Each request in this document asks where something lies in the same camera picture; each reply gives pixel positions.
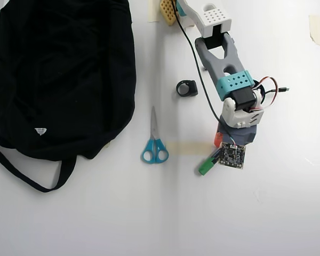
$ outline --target yellow perforated block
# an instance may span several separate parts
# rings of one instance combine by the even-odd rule
[[[160,11],[169,26],[173,25],[177,20],[174,15],[172,0],[162,0],[160,3]]]

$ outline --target wire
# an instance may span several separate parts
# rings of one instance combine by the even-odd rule
[[[223,127],[223,129],[224,129],[224,130],[226,131],[226,133],[229,135],[229,137],[230,137],[230,139],[232,140],[232,142],[234,143],[234,145],[236,145],[236,142],[235,142],[235,140],[233,139],[233,137],[231,136],[230,132],[227,130],[226,126],[220,121],[219,117],[217,116],[217,114],[215,113],[215,111],[214,111],[214,109],[213,109],[213,107],[212,107],[211,100],[210,100],[210,97],[209,97],[209,95],[208,95],[208,93],[207,93],[207,90],[206,90],[206,87],[205,87],[205,83],[204,83],[204,81],[203,81],[202,73],[201,73],[201,70],[200,70],[200,68],[199,68],[197,56],[196,56],[196,53],[195,53],[195,51],[194,51],[193,45],[192,45],[192,43],[191,43],[191,41],[190,41],[190,38],[187,36],[184,28],[182,27],[182,25],[181,25],[181,23],[180,23],[180,21],[179,21],[179,18],[178,18],[178,16],[177,16],[177,11],[176,11],[177,8],[175,7],[174,1],[171,0],[171,2],[172,2],[172,7],[173,7],[173,10],[174,10],[175,18],[177,19],[178,24],[179,24],[179,27],[180,27],[183,35],[185,36],[185,38],[187,39],[187,41],[188,41],[188,43],[189,43],[189,45],[190,45],[190,47],[191,47],[191,50],[192,50],[192,53],[193,53],[193,56],[194,56],[194,60],[195,60],[195,62],[196,62],[196,66],[197,66],[199,78],[200,78],[200,80],[201,80],[201,83],[202,83],[202,86],[203,86],[203,89],[204,89],[204,93],[205,93],[205,96],[206,96],[207,101],[208,101],[208,103],[209,103],[210,109],[211,109],[214,117],[217,119],[218,123]]]
[[[265,80],[267,80],[267,79],[271,79],[271,80],[274,82],[274,84],[275,84],[275,89],[274,89],[274,90],[271,90],[271,91],[268,91],[268,92],[265,92],[262,83],[263,83]],[[277,97],[277,94],[278,94],[278,92],[279,92],[280,89],[281,89],[282,91],[284,91],[284,90],[285,90],[285,91],[288,91],[288,90],[289,90],[289,88],[288,88],[288,89],[287,89],[287,88],[280,88],[280,89],[279,89],[276,80],[275,80],[273,77],[269,77],[269,76],[266,76],[266,77],[262,78],[262,80],[253,88],[253,90],[257,90],[257,89],[260,89],[260,90],[261,90],[261,94],[262,94],[262,97],[263,97],[261,104],[264,102],[267,93],[269,93],[269,92],[275,92],[275,95],[274,95],[274,98],[273,98],[272,102],[271,102],[268,106],[266,106],[266,107],[264,107],[264,108],[252,108],[252,109],[250,109],[250,110],[263,110],[263,109],[266,109],[266,108],[270,107],[270,106],[274,103],[274,101],[275,101],[275,99],[276,99],[276,97]]]

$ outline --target scissor blade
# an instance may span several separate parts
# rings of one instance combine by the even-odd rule
[[[151,136],[157,140],[160,139],[159,136],[159,132],[158,132],[158,124],[157,124],[157,120],[156,120],[156,114],[155,114],[155,107],[152,107],[151,109],[151,124],[150,124],[150,128],[151,128]]]

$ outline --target white logo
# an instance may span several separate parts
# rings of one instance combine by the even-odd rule
[[[35,128],[35,130],[37,131],[37,133],[42,136],[45,134],[45,132],[47,131],[46,128]]]

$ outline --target white servo bracket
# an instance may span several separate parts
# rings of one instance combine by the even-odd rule
[[[264,110],[261,106],[262,96],[259,91],[254,91],[257,99],[253,108],[257,109],[254,112],[248,113],[243,110],[236,111],[236,103],[232,98],[227,98],[224,101],[222,117],[228,126],[232,128],[249,128],[258,125],[261,122]]]
[[[203,38],[213,35],[213,27],[221,25],[221,33],[231,30],[231,17],[221,0],[177,0],[187,16],[197,25]]]

